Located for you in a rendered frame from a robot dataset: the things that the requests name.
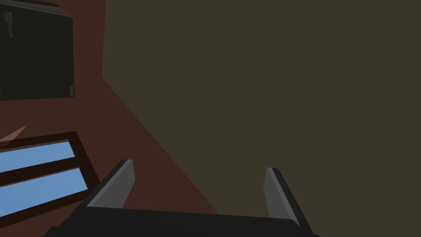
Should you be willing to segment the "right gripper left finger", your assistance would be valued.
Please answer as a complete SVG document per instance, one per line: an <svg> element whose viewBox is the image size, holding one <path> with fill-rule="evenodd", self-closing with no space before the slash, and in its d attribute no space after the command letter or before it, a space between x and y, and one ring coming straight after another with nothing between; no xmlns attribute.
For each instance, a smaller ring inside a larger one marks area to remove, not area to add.
<svg viewBox="0 0 421 237"><path fill-rule="evenodd" d="M133 160L121 160L86 198L87 207L123 208L135 183Z"/></svg>

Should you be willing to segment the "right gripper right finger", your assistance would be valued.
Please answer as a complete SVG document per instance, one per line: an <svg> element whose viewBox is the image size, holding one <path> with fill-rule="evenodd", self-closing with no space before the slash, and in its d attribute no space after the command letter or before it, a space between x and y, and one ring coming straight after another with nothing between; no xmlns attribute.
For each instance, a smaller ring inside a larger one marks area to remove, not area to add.
<svg viewBox="0 0 421 237"><path fill-rule="evenodd" d="M277 168L266 169L264 196L270 218L289 219L301 225L298 203Z"/></svg>

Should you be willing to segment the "dark framed window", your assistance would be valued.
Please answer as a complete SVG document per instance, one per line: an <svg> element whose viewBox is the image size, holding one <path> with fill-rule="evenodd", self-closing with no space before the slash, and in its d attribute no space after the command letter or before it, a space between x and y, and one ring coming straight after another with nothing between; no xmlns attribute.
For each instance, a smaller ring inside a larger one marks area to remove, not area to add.
<svg viewBox="0 0 421 237"><path fill-rule="evenodd" d="M75 131L0 141L0 228L80 202L98 184Z"/></svg>

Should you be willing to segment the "black refrigerator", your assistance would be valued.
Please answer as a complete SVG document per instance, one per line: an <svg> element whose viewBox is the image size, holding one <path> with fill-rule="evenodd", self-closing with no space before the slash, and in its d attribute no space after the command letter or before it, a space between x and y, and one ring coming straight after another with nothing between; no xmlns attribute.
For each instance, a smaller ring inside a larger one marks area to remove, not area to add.
<svg viewBox="0 0 421 237"><path fill-rule="evenodd" d="M45 1L0 0L0 101L73 96L73 18Z"/></svg>

